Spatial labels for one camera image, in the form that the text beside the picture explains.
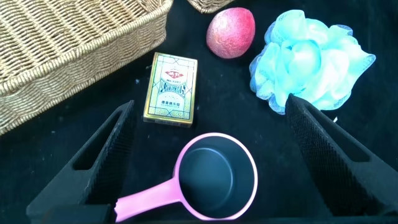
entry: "wicker basket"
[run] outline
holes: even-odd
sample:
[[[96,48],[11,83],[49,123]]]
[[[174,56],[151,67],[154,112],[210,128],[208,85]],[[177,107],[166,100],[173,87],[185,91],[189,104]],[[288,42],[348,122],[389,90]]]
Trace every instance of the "wicker basket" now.
[[[0,135],[165,40],[173,0],[0,0]]]
[[[234,0],[188,0],[201,13],[213,13]]]

